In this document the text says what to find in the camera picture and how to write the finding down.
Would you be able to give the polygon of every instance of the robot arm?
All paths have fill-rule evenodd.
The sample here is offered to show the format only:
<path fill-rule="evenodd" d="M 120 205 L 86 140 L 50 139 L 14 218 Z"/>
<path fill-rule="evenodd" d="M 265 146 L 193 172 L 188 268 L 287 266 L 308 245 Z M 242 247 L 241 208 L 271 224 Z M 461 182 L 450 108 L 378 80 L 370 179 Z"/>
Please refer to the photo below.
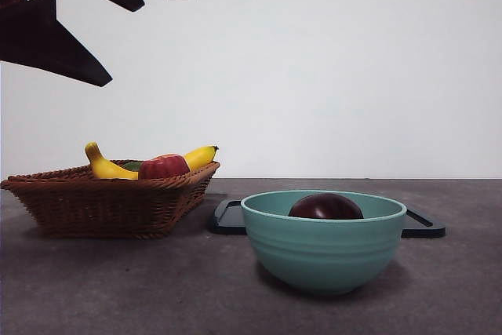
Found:
<path fill-rule="evenodd" d="M 143 0 L 110 0 L 130 11 Z M 0 0 L 0 60 L 104 86 L 100 62 L 57 21 L 56 0 Z"/>

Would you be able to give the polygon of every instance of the bowl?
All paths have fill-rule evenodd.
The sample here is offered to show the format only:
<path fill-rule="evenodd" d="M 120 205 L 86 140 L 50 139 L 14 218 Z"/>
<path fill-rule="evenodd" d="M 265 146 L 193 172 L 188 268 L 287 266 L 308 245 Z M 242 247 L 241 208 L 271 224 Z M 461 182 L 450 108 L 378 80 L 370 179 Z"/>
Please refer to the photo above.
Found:
<path fill-rule="evenodd" d="M 326 192 L 355 202 L 364 218 L 288 216 L 296 201 Z M 379 275 L 395 255 L 406 215 L 400 202 L 348 191 L 264 192 L 244 198 L 241 207 L 258 261 L 283 282 L 324 295 L 348 293 Z"/>

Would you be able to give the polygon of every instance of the apple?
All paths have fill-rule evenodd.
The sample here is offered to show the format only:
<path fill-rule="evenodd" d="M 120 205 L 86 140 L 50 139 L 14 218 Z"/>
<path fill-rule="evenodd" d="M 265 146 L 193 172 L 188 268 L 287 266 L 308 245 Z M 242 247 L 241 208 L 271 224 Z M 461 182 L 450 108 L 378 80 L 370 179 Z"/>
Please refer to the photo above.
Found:
<path fill-rule="evenodd" d="M 138 179 L 169 178 L 188 172 L 190 172 L 190 168 L 185 158 L 182 155 L 169 153 L 143 161 L 140 165 Z"/>
<path fill-rule="evenodd" d="M 363 218 L 357 204 L 343 195 L 333 193 L 313 194 L 298 200 L 291 207 L 289 216 L 332 220 Z"/>

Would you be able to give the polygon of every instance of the plum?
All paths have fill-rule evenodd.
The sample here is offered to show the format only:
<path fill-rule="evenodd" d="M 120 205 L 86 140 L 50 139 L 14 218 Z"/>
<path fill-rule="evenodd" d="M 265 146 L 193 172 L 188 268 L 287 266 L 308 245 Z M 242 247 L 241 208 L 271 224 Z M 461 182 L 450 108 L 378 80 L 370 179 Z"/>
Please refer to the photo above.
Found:
<path fill-rule="evenodd" d="M 363 218 L 357 204 L 343 195 L 331 192 L 305 196 L 293 204 L 289 216 L 330 220 Z"/>

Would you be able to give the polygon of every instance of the brown basket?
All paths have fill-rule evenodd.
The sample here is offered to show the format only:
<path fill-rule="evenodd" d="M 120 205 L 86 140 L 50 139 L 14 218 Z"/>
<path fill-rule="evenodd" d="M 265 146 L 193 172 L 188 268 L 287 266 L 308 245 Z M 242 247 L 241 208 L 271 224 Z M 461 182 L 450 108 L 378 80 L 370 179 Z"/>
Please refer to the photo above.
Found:
<path fill-rule="evenodd" d="M 168 235 L 203 200 L 219 167 L 219 162 L 211 162 L 165 179 L 99 180 L 87 165 L 11 176 L 2 188 L 19 198 L 45 235 L 152 239 Z"/>

